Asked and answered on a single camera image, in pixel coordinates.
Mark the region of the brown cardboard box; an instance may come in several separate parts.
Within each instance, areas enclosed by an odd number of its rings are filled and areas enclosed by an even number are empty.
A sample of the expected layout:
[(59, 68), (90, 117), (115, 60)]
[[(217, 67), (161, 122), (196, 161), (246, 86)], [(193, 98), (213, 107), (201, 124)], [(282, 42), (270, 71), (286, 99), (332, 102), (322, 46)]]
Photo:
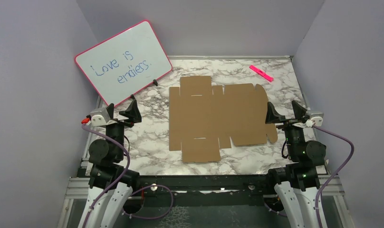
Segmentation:
[(259, 84), (213, 85), (210, 76), (186, 76), (169, 89), (169, 150), (184, 163), (218, 162), (232, 146), (275, 143), (265, 122), (268, 96)]

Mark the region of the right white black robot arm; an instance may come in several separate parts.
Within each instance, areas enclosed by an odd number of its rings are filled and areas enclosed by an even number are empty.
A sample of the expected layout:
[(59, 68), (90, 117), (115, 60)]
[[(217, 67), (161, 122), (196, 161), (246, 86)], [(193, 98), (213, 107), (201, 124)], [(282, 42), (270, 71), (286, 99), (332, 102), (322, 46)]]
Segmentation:
[(285, 167), (270, 169), (265, 188), (277, 193), (293, 228), (327, 227), (322, 202), (317, 195), (321, 184), (317, 167), (325, 163), (326, 146), (318, 141), (305, 139), (304, 128), (320, 127), (322, 112), (311, 111), (292, 101), (294, 118), (279, 114), (271, 102), (265, 122), (275, 124), (285, 134), (282, 146), (287, 150), (284, 158), (291, 160)]

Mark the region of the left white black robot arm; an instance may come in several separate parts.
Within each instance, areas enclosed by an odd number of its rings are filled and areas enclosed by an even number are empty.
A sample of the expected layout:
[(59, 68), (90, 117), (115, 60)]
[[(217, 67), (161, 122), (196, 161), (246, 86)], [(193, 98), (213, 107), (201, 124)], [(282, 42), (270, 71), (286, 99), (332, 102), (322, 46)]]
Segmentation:
[(89, 188), (86, 205), (79, 222), (80, 228), (111, 228), (128, 197), (140, 189), (139, 176), (129, 169), (129, 143), (125, 129), (142, 121), (137, 100), (119, 112), (123, 120), (114, 117), (114, 104), (93, 110), (82, 120), (82, 129), (100, 136), (91, 142)]

